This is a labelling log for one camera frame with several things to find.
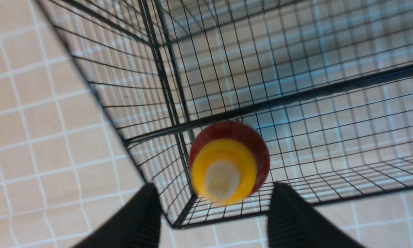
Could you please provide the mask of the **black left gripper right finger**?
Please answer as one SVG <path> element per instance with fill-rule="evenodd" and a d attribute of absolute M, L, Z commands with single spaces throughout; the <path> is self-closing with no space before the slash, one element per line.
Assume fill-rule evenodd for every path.
<path fill-rule="evenodd" d="M 284 183 L 274 183 L 267 213 L 267 240 L 270 248 L 363 247 Z"/>

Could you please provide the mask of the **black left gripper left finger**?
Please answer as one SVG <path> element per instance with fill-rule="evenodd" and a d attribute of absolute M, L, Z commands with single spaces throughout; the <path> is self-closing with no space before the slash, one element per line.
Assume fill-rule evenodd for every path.
<path fill-rule="evenodd" d="M 75 248 L 157 248 L 162 208 L 156 186 L 146 183 L 117 213 Z"/>

